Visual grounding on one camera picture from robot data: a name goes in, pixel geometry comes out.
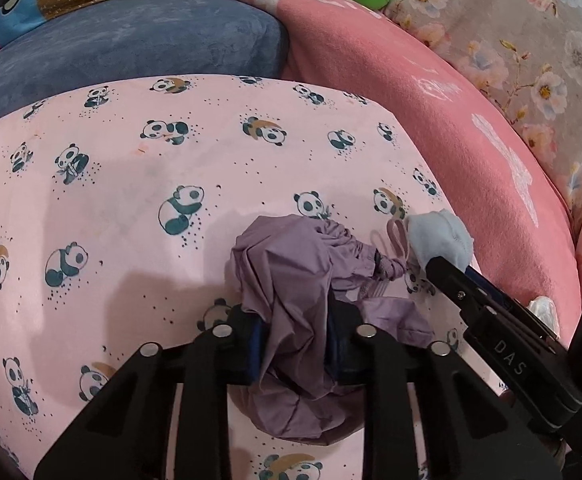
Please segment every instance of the blue cushion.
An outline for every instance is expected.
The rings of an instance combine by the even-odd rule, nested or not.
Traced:
[[[277,78],[287,47],[278,20],[236,0],[109,0],[55,18],[0,50],[0,117],[120,79]]]

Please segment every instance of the silver screw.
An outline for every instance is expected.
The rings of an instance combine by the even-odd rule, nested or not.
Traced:
[[[145,343],[140,347],[140,354],[144,357],[153,357],[160,349],[155,343]]]
[[[444,357],[451,353],[451,347],[444,341],[434,341],[431,343],[431,351],[436,355]]]
[[[213,332],[215,337],[228,337],[233,333],[233,329],[231,328],[231,325],[222,324],[214,326],[211,332]]]
[[[356,328],[356,332],[361,337],[373,337],[375,334],[377,334],[375,326],[368,324],[358,326]]]

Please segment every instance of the light blue cloth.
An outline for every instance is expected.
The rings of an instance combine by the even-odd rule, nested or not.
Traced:
[[[404,219],[411,254],[423,271],[431,258],[442,256],[465,272],[474,255],[474,239],[462,220],[447,209]]]
[[[236,0],[109,0],[55,18],[0,50],[0,117],[120,79],[277,78],[288,44],[278,20]]]

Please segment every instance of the crumpled purple fabric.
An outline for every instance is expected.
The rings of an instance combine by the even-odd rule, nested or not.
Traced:
[[[365,322],[425,347],[433,330],[412,301],[366,297],[370,283],[401,277],[404,264],[331,220],[260,216],[237,237],[229,283],[271,331],[259,380],[232,388],[231,397],[259,430],[327,446],[362,426],[363,391],[337,386],[324,370],[327,294],[361,287],[356,304]]]

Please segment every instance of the coral pink blanket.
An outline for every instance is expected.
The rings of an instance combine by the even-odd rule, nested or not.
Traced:
[[[350,0],[240,1],[287,28],[284,78],[364,95],[395,114],[475,238],[482,272],[524,304],[552,298],[568,343],[580,316],[580,283],[563,202],[479,91],[415,38]]]

